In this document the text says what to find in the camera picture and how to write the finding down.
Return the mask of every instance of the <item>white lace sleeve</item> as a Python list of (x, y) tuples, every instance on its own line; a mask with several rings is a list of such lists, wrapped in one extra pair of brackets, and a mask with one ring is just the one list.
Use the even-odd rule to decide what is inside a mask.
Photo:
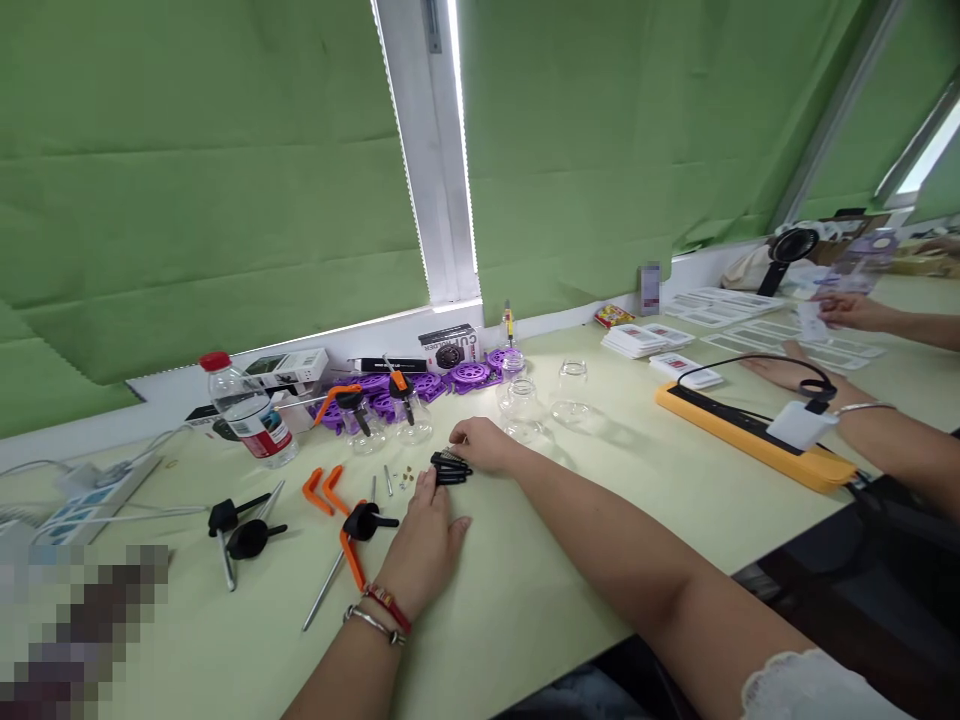
[(823, 650), (781, 653), (743, 686), (744, 720), (910, 720)]

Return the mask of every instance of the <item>pixelated area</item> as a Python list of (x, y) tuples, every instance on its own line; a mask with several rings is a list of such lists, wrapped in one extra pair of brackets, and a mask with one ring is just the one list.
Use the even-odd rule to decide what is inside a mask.
[(97, 716), (128, 646), (166, 602), (166, 546), (0, 551), (0, 717)]

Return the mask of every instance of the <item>bracelet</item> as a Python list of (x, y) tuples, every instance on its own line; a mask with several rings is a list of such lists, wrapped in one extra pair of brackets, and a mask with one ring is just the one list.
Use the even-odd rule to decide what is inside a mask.
[(835, 415), (839, 417), (845, 412), (853, 412), (854, 410), (869, 410), (870, 408), (889, 408), (890, 410), (896, 410), (897, 406), (892, 403), (857, 403), (856, 405), (844, 405), (842, 408), (837, 410)]
[(377, 630), (382, 632), (390, 640), (391, 645), (400, 645), (403, 647), (407, 644), (407, 636), (396, 630), (387, 630), (376, 618), (367, 615), (363, 610), (359, 609), (356, 605), (350, 605), (347, 608), (347, 611), (343, 614), (343, 622), (346, 623), (352, 617), (358, 617), (361, 620), (369, 623)]
[(413, 626), (410, 624), (410, 621), (407, 620), (407, 616), (397, 607), (397, 599), (387, 592), (386, 589), (376, 583), (367, 583), (363, 588), (363, 597), (375, 600), (384, 610), (393, 616), (393, 619), (397, 621), (397, 625), (399, 625), (400, 629), (407, 635), (413, 632)]

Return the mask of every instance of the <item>hand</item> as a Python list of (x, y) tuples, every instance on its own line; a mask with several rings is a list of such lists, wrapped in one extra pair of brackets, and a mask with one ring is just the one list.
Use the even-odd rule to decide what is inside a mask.
[(934, 240), (927, 240), (920, 247), (914, 250), (914, 255), (931, 250), (940, 250), (953, 258), (960, 258), (960, 238), (956, 237), (938, 237)]
[(525, 448), (498, 428), (490, 418), (461, 420), (450, 433), (450, 452), (486, 472), (504, 472), (510, 460)]
[[(817, 365), (817, 363), (813, 362), (813, 360), (807, 356), (807, 354), (800, 348), (800, 345), (798, 345), (795, 340), (787, 340), (784, 342), (783, 349), (786, 352), (787, 357), (793, 358), (794, 360), (808, 362), (811, 365), (823, 370), (820, 365)], [(803, 365), (786, 363), (781, 360), (747, 358), (741, 360), (740, 364), (747, 369), (752, 370), (764, 380), (769, 380), (774, 385), (779, 385), (780, 387), (786, 388), (787, 390), (793, 390), (794, 392), (799, 390), (800, 383), (802, 381), (820, 379), (820, 376), (817, 375), (813, 370), (809, 370), (803, 367)], [(840, 385), (845, 382), (843, 377), (840, 375), (832, 373), (829, 370), (823, 371), (827, 374), (827, 377), (830, 378), (830, 382), (833, 383), (834, 387), (839, 388)]]
[(414, 622), (450, 582), (471, 519), (450, 523), (450, 496), (437, 487), (437, 471), (417, 477), (397, 535), (387, 551), (376, 584), (392, 593), (397, 607)]
[(830, 293), (820, 300), (820, 319), (831, 327), (884, 332), (904, 313), (857, 293)]

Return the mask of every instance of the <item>red bottle cap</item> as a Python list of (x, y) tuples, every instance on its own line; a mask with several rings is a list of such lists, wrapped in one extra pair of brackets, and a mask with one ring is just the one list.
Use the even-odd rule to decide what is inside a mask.
[(230, 356), (225, 352), (207, 353), (200, 358), (200, 367), (207, 372), (216, 372), (230, 367)]

